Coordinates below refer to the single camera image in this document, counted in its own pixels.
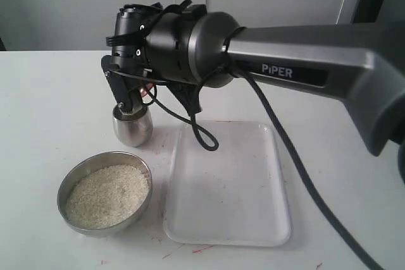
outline rice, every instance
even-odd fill
[[[127,165],[106,167],[77,183],[66,202],[66,216],[81,228],[110,227],[133,214],[148,191],[140,169]]]

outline metal bowl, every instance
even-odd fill
[[[108,166],[115,166],[117,164],[127,164],[130,166],[135,166],[139,168],[142,173],[145,174],[147,178],[147,183],[149,185],[149,191],[145,198],[145,201],[139,206],[139,208],[132,213],[127,219],[124,219],[122,222],[115,224],[113,226],[101,229],[85,229],[79,226],[74,225],[66,216],[66,201],[70,195],[70,192],[73,190],[74,186],[85,176],[89,175],[92,172],[95,172],[99,169],[103,169]],[[59,187],[57,205],[60,214],[62,215],[65,222],[76,232],[81,234],[90,235],[90,236],[111,236],[115,233],[125,229],[127,226],[135,222],[140,215],[146,210],[149,202],[151,201],[152,196],[152,175],[151,170],[149,170],[147,164],[139,157],[126,153],[126,152],[105,152],[95,156],[92,156],[80,164],[75,166],[62,181],[62,184]]]

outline tabletop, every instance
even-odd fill
[[[165,185],[181,122],[151,106],[153,136],[136,149],[115,137],[104,51],[0,52],[0,265],[2,269],[365,269],[317,209],[277,137],[291,239],[264,249],[182,245],[162,228]],[[397,145],[368,153],[344,106],[333,99],[260,85],[325,202],[385,269],[405,264],[405,185]],[[185,114],[165,88],[159,99]],[[204,88],[199,120],[269,122],[243,80]],[[140,221],[119,235],[91,238],[59,215],[56,193],[85,158],[109,150],[148,163],[154,192]]]

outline metal cup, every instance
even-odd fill
[[[147,107],[140,111],[126,115],[118,106],[113,109],[113,126],[117,138],[124,145],[138,147],[151,138],[153,123],[151,113]]]

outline white plastic tray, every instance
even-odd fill
[[[163,227],[180,243],[274,247],[291,222],[271,128],[205,122],[220,143],[204,150],[189,125],[173,152]]]

